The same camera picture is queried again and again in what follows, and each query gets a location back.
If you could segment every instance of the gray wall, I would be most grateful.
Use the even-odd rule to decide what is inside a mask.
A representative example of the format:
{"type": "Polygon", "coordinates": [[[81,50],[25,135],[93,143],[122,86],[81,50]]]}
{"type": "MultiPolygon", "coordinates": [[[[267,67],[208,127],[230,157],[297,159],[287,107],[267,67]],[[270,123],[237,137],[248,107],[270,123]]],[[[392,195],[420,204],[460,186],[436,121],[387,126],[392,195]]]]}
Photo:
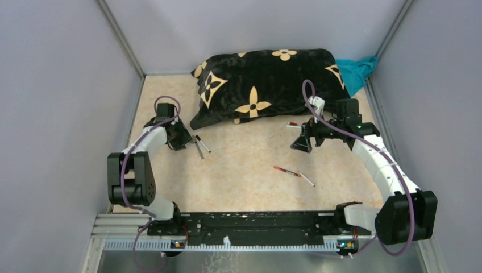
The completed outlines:
{"type": "Polygon", "coordinates": [[[186,73],[211,55],[326,48],[374,55],[404,0],[107,0],[147,74],[186,73]]]}
{"type": "Polygon", "coordinates": [[[0,272],[78,272],[140,80],[93,0],[0,2],[0,272]]]}
{"type": "Polygon", "coordinates": [[[373,75],[401,165],[439,199],[451,272],[480,272],[482,2],[416,1],[373,75]]]}

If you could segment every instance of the blue fabric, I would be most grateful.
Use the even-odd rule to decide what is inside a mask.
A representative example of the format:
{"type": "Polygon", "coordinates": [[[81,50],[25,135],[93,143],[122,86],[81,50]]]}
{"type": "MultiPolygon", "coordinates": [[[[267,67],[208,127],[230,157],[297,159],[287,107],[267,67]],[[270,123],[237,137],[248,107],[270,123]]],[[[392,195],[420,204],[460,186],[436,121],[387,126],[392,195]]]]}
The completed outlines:
{"type": "Polygon", "coordinates": [[[353,97],[358,90],[365,86],[365,80],[375,70],[377,63],[378,59],[375,56],[360,61],[336,60],[350,97],[353,97]]]}

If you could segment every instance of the wire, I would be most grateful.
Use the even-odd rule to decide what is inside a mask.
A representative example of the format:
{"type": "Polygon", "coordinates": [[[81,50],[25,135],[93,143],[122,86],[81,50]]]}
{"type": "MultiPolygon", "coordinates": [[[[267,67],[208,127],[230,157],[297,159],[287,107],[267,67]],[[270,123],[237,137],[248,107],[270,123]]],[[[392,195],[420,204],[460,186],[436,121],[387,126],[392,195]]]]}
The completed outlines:
{"type": "Polygon", "coordinates": [[[147,227],[149,227],[149,225],[154,221],[154,219],[157,217],[157,215],[147,209],[143,209],[139,206],[132,206],[131,203],[129,202],[129,200],[127,199],[127,193],[126,193],[126,182],[124,180],[124,173],[126,173],[126,167],[127,167],[127,161],[129,160],[129,156],[132,154],[132,152],[134,151],[134,149],[136,149],[136,147],[142,142],[142,140],[144,140],[144,138],[147,137],[147,135],[156,130],[157,128],[159,128],[160,126],[166,124],[166,123],[169,123],[169,122],[172,122],[174,121],[178,116],[179,116],[179,113],[181,112],[181,104],[178,102],[178,100],[176,100],[175,98],[171,97],[171,96],[160,96],[156,99],[155,103],[157,103],[158,100],[162,99],[162,98],[169,98],[171,100],[173,100],[176,104],[177,104],[177,110],[178,112],[174,115],[174,117],[172,118],[168,118],[168,119],[165,119],[161,122],[159,122],[158,124],[152,126],[149,130],[147,130],[146,132],[144,132],[139,138],[138,140],[131,146],[131,148],[127,151],[126,153],[126,156],[124,157],[123,161],[122,161],[122,168],[120,169],[120,188],[121,188],[121,192],[122,192],[122,199],[124,201],[124,203],[126,204],[127,207],[131,208],[131,209],[135,209],[135,210],[138,210],[139,213],[144,213],[144,214],[147,214],[149,216],[151,216],[151,219],[149,219],[149,221],[140,228],[139,232],[137,233],[135,239],[134,239],[134,246],[132,247],[132,256],[134,257],[134,263],[135,265],[142,271],[144,272],[156,272],[156,271],[160,271],[162,270],[167,261],[166,259],[167,258],[164,258],[163,262],[161,263],[161,265],[158,267],[158,268],[154,268],[152,270],[149,270],[149,269],[146,269],[142,266],[140,266],[140,264],[137,262],[137,259],[136,259],[136,255],[135,255],[135,246],[137,244],[137,241],[141,235],[142,232],[144,232],[147,227]]]}
{"type": "MultiPolygon", "coordinates": [[[[400,255],[403,255],[405,252],[407,252],[407,250],[410,248],[410,245],[412,244],[412,241],[413,241],[413,235],[415,233],[415,214],[414,214],[414,210],[413,210],[413,202],[412,202],[412,197],[410,196],[410,192],[408,190],[408,186],[406,185],[406,182],[402,176],[402,174],[400,173],[400,171],[398,170],[397,166],[394,164],[393,160],[390,158],[390,156],[388,156],[384,151],[380,150],[380,148],[378,148],[377,146],[373,145],[372,143],[370,143],[369,141],[366,141],[365,139],[363,139],[362,137],[359,137],[355,134],[352,134],[350,132],[347,132],[347,131],[344,131],[340,128],[337,128],[331,124],[329,124],[328,122],[326,122],[323,118],[321,118],[317,113],[316,111],[313,109],[313,107],[311,106],[310,102],[308,101],[308,97],[306,96],[306,84],[309,84],[310,87],[311,87],[311,93],[312,93],[312,96],[316,96],[316,93],[315,93],[315,87],[313,85],[313,82],[310,81],[310,80],[304,80],[303,81],[303,85],[302,85],[302,88],[301,88],[301,93],[303,94],[303,98],[305,99],[305,103],[306,103],[306,107],[308,109],[310,109],[311,113],[313,113],[313,115],[315,116],[316,119],[318,119],[322,124],[326,125],[328,128],[332,129],[332,130],[335,130],[341,134],[344,134],[348,137],[351,137],[351,138],[354,138],[356,140],[359,140],[361,142],[363,142],[364,144],[370,146],[371,148],[373,148],[375,151],[379,152],[380,155],[382,155],[386,160],[387,162],[392,166],[392,169],[393,171],[395,172],[395,174],[397,175],[397,178],[398,180],[400,181],[400,184],[402,185],[404,191],[405,191],[405,195],[407,197],[407,201],[408,201],[408,208],[409,208],[409,214],[410,214],[410,229],[409,229],[409,234],[408,234],[408,238],[407,238],[407,241],[405,243],[405,245],[403,246],[403,248],[398,251],[398,252],[391,252],[390,250],[387,249],[387,247],[382,243],[382,241],[380,241],[380,244],[381,244],[381,247],[383,248],[383,250],[385,250],[385,252],[388,254],[388,255],[391,255],[391,256],[394,256],[394,257],[397,257],[397,256],[400,256],[400,255]]],[[[353,256],[357,255],[357,254],[360,254],[361,252],[363,252],[364,249],[366,249],[374,240],[375,238],[377,238],[377,235],[375,235],[371,240],[370,242],[368,242],[368,244],[366,244],[364,247],[362,247],[357,253],[355,253],[353,256]]]]}
{"type": "MultiPolygon", "coordinates": [[[[361,247],[361,249],[359,249],[355,254],[352,254],[351,256],[352,257],[355,257],[357,255],[360,255],[361,253],[365,252],[365,250],[371,245],[373,244],[373,242],[376,240],[377,236],[374,236],[366,245],[364,245],[363,247],[361,247]]],[[[335,259],[343,259],[343,256],[340,256],[340,255],[331,255],[331,254],[325,254],[325,253],[318,253],[318,252],[310,252],[311,254],[313,255],[316,255],[316,256],[321,256],[321,257],[327,257],[327,258],[335,258],[335,259]]]]}
{"type": "Polygon", "coordinates": [[[188,245],[189,229],[187,226],[182,226],[182,227],[186,229],[186,238],[184,239],[184,247],[186,247],[188,245]]]}

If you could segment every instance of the cushion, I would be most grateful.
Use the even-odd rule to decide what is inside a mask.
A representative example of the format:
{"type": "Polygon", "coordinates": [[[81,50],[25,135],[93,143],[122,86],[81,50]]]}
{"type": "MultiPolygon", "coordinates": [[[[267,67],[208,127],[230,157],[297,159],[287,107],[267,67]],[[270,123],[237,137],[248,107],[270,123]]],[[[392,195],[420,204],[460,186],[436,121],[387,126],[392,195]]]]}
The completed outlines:
{"type": "Polygon", "coordinates": [[[234,120],[309,114],[301,85],[309,79],[326,111],[349,98],[333,55],[325,49],[261,50],[213,56],[191,74],[198,79],[199,112],[193,130],[234,120]]]}

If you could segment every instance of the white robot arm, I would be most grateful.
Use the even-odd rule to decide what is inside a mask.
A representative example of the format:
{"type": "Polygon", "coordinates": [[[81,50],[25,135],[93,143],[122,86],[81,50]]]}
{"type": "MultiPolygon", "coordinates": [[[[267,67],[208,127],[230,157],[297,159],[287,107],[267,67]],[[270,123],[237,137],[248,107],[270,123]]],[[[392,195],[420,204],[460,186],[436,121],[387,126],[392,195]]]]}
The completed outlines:
{"type": "MultiPolygon", "coordinates": [[[[185,145],[192,141],[191,135],[178,118],[171,123],[155,128],[160,122],[172,117],[174,117],[174,105],[158,104],[156,116],[145,125],[139,138],[142,138],[144,133],[148,131],[150,133],[134,148],[128,159],[127,173],[133,171],[134,177],[124,178],[125,191],[129,202],[132,205],[144,207],[155,214],[154,220],[172,219],[176,205],[162,195],[156,194],[151,159],[165,144],[169,144],[172,150],[177,151],[185,148],[185,145]]],[[[112,153],[107,158],[107,183],[109,200],[112,204],[126,206],[122,198],[120,177],[127,174],[121,174],[121,165],[130,149],[131,146],[120,153],[112,153]]]]}
{"type": "MultiPolygon", "coordinates": [[[[310,104],[317,114],[321,116],[325,101],[319,97],[310,97],[310,104]]],[[[355,134],[372,143],[380,149],[376,151],[358,139],[339,133],[316,117],[301,126],[301,135],[291,145],[292,149],[311,152],[310,138],[314,137],[316,146],[319,147],[325,139],[341,139],[348,144],[353,153],[358,156],[366,166],[377,185],[384,202],[381,209],[352,202],[337,207],[342,209],[344,222],[350,226],[360,226],[373,233],[386,244],[392,245],[406,241],[408,237],[408,205],[405,191],[400,184],[393,168],[397,168],[404,178],[409,193],[412,197],[415,212],[414,240],[430,238],[435,221],[437,198],[432,191],[421,191],[402,171],[397,162],[387,150],[379,131],[373,123],[363,123],[359,114],[358,101],[355,99],[338,100],[336,105],[336,120],[329,124],[355,134]],[[383,152],[393,163],[389,163],[381,155],[383,152]]]]}

